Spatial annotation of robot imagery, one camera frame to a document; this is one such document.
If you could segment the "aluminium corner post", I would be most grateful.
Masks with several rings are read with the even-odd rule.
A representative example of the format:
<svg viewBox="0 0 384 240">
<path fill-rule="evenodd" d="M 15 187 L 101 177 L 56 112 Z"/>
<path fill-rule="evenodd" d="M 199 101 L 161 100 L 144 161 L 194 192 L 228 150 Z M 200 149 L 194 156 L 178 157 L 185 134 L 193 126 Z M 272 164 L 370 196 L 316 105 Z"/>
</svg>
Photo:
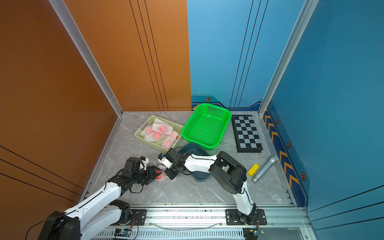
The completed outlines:
<svg viewBox="0 0 384 240">
<path fill-rule="evenodd" d="M 279 63 L 276 67 L 276 70 L 271 78 L 271 81 L 268 85 L 266 93 L 259 107 L 258 115 L 260 118 L 264 115 L 265 111 L 267 110 L 267 107 L 272 100 L 272 97 L 286 71 L 286 68 L 298 46 L 298 43 L 301 40 L 301 37 L 313 15 L 313 12 L 318 2 L 319 0 L 306 0 L 303 4 L 303 7 L 296 20 L 296 23 L 287 41 L 285 49 L 282 53 L 282 56 L 279 60 Z"/>
<path fill-rule="evenodd" d="M 81 54 L 83 60 L 87 64 L 89 70 L 93 74 L 104 95 L 109 101 L 118 117 L 123 115 L 123 109 L 120 106 L 115 94 L 112 91 L 105 75 L 103 74 L 99 64 L 97 63 L 92 51 L 90 50 L 86 40 L 84 39 L 80 29 L 78 28 L 74 18 L 72 17 L 68 7 L 64 1 L 49 0 L 55 13 L 59 17 L 67 33 Z"/>
</svg>

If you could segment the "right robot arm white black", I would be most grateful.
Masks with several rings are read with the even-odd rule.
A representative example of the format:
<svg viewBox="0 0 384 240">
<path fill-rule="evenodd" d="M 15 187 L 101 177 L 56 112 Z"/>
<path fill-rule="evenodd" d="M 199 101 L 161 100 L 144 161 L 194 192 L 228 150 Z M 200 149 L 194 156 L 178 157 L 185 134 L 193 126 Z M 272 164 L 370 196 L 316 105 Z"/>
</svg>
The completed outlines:
<svg viewBox="0 0 384 240">
<path fill-rule="evenodd" d="M 247 225 L 258 224 L 258 207 L 248 191 L 247 170 L 226 152 L 221 151 L 213 156 L 198 156 L 182 155 L 170 149 L 166 154 L 160 154 L 158 160 L 167 167 L 165 173 L 171 180 L 186 172 L 209 173 L 224 190 L 233 195 L 240 221 Z"/>
</svg>

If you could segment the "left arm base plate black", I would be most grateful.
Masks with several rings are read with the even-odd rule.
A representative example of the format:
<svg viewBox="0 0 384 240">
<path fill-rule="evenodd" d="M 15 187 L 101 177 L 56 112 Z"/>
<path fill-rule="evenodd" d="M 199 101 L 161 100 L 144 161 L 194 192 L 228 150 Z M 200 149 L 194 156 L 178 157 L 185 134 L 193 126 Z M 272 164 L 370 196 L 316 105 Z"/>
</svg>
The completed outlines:
<svg viewBox="0 0 384 240">
<path fill-rule="evenodd" d="M 122 210 L 120 219 L 115 223 L 118 226 L 144 226 L 147 216 L 146 209 Z"/>
</svg>

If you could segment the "aluminium front rail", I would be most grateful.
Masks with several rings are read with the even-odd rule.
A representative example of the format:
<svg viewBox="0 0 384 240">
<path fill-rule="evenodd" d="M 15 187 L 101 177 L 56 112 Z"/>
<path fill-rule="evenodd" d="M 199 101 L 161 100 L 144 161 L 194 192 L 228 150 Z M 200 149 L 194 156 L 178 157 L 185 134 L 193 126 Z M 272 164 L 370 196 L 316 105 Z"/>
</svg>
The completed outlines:
<svg viewBox="0 0 384 240">
<path fill-rule="evenodd" d="M 145 227 L 166 229 L 228 228 L 227 205 L 132 205 L 131 209 L 145 209 Z M 268 228 L 311 228 L 312 224 L 304 208 L 291 205 L 258 205 L 265 212 Z"/>
</svg>

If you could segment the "yellow block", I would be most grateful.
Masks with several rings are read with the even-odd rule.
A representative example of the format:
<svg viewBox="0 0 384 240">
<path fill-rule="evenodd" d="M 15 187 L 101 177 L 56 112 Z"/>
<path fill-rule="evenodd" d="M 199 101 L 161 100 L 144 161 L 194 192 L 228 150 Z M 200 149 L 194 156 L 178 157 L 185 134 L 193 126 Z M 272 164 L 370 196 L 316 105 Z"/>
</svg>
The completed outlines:
<svg viewBox="0 0 384 240">
<path fill-rule="evenodd" d="M 259 168 L 260 166 L 258 164 L 253 164 L 253 166 L 247 171 L 247 175 L 252 177 Z"/>
</svg>

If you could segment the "green circuit board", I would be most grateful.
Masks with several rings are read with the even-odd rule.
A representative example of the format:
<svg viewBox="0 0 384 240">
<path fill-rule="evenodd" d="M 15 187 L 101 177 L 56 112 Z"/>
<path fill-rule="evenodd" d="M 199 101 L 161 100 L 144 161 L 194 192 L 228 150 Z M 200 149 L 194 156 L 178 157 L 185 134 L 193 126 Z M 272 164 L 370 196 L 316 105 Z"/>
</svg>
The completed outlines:
<svg viewBox="0 0 384 240">
<path fill-rule="evenodd" d="M 258 240 L 260 233 L 260 230 L 256 228 L 243 228 L 245 240 Z"/>
<path fill-rule="evenodd" d="M 125 229 L 115 229 L 114 231 L 114 239 L 116 238 L 129 238 L 132 234 L 132 230 L 125 228 Z"/>
</svg>

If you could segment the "silver metal cylinder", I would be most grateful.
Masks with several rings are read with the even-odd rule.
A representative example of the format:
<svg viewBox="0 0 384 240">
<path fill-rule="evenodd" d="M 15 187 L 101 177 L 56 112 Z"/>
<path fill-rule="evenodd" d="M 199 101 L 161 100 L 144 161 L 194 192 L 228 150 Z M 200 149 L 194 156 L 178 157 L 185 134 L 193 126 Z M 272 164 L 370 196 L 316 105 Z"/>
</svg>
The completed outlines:
<svg viewBox="0 0 384 240">
<path fill-rule="evenodd" d="M 270 157 L 267 162 L 256 170 L 255 174 L 251 178 L 252 182 L 257 183 L 268 172 L 268 170 L 275 165 L 276 162 L 277 158 L 275 156 Z"/>
</svg>

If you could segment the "green plastic mesh basket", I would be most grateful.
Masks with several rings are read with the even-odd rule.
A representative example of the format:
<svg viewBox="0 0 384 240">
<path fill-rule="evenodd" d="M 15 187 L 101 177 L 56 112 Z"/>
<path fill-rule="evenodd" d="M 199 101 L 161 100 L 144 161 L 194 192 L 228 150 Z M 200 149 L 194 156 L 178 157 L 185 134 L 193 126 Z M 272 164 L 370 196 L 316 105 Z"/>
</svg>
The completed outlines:
<svg viewBox="0 0 384 240">
<path fill-rule="evenodd" d="M 219 146 L 231 118 L 231 112 L 225 108 L 200 104 L 182 129 L 182 137 L 205 150 L 213 150 Z"/>
</svg>

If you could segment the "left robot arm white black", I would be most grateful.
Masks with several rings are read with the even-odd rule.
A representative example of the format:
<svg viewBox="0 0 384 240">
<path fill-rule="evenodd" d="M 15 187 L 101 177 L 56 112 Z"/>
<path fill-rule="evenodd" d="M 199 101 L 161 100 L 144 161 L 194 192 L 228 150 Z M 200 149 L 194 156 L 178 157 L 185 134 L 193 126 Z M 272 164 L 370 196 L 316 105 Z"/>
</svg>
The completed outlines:
<svg viewBox="0 0 384 240">
<path fill-rule="evenodd" d="M 90 240 L 106 227 L 135 222 L 130 204 L 119 198 L 131 192 L 133 185 L 142 187 L 153 182 L 161 169 L 149 166 L 144 157 L 129 158 L 124 168 L 106 181 L 94 194 L 64 212 L 48 216 L 40 240 Z"/>
</svg>

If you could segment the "dark teal plastic tray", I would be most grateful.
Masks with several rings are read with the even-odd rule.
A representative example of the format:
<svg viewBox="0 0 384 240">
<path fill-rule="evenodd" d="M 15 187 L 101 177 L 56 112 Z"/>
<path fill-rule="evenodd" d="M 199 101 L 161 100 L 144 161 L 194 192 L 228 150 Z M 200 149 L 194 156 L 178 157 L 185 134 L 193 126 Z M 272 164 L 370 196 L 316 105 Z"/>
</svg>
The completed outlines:
<svg viewBox="0 0 384 240">
<path fill-rule="evenodd" d="M 213 160 L 207 152 L 198 144 L 190 143 L 179 148 L 178 153 L 183 156 L 181 165 L 183 171 L 188 170 L 197 182 L 204 182 L 211 176 L 209 172 Z"/>
</svg>

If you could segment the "netted apple left of basket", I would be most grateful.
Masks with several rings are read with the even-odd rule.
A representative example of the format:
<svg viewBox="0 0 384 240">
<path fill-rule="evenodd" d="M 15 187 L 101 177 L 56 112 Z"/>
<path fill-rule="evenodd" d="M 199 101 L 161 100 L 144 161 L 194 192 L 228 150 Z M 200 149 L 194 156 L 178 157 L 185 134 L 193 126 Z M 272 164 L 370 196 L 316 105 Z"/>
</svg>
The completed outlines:
<svg viewBox="0 0 384 240">
<path fill-rule="evenodd" d="M 151 135 L 153 132 L 154 132 L 154 130 L 153 130 L 152 126 L 147 126 L 147 127 L 145 127 L 145 128 L 142 130 L 142 132 L 141 132 L 141 136 L 142 136 L 143 138 L 145 138 L 145 137 Z"/>
</svg>

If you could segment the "netted apple top of basket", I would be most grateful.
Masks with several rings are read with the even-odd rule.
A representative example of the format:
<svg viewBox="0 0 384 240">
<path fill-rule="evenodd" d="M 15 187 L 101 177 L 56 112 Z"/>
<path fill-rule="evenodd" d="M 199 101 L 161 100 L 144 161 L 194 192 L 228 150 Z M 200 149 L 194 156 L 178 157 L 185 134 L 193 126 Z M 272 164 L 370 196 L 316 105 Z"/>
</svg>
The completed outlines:
<svg viewBox="0 0 384 240">
<path fill-rule="evenodd" d="M 173 133 L 173 127 L 158 118 L 155 118 L 152 130 L 163 135 L 171 135 Z"/>
</svg>

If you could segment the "black white checkerboard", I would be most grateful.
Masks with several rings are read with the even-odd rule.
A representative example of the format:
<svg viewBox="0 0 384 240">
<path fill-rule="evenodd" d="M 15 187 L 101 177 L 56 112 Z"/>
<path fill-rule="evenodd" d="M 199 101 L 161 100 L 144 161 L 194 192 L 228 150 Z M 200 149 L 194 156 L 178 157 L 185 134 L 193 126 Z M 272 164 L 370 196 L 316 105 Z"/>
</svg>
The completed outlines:
<svg viewBox="0 0 384 240">
<path fill-rule="evenodd" d="M 252 115 L 232 115 L 232 126 L 239 153 L 261 153 L 263 150 Z"/>
</svg>

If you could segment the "left aluminium corner post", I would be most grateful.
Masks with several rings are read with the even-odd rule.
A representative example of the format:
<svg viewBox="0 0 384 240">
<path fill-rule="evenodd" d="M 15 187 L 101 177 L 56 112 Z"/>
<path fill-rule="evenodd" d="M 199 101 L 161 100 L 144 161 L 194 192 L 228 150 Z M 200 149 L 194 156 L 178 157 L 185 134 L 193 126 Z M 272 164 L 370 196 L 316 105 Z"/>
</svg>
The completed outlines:
<svg viewBox="0 0 384 240">
<path fill-rule="evenodd" d="M 109 101 L 118 117 L 123 115 L 123 109 L 120 106 L 115 94 L 112 91 L 105 75 L 103 74 L 99 64 L 97 63 L 92 51 L 90 50 L 86 40 L 84 39 L 80 29 L 78 28 L 74 18 L 72 17 L 68 7 L 64 1 L 49 0 L 55 13 L 59 17 L 67 33 L 81 54 L 83 60 L 87 64 L 89 70 L 93 74 L 104 95 Z"/>
</svg>

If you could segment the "right green circuit board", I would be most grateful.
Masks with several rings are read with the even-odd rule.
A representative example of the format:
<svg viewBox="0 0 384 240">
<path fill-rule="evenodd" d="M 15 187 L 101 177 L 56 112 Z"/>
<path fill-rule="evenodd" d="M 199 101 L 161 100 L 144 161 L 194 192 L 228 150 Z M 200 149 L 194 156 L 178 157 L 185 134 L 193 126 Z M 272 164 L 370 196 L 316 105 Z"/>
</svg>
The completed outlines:
<svg viewBox="0 0 384 240">
<path fill-rule="evenodd" d="M 243 228 L 245 240 L 258 240 L 260 233 L 260 230 L 256 228 Z"/>
</svg>

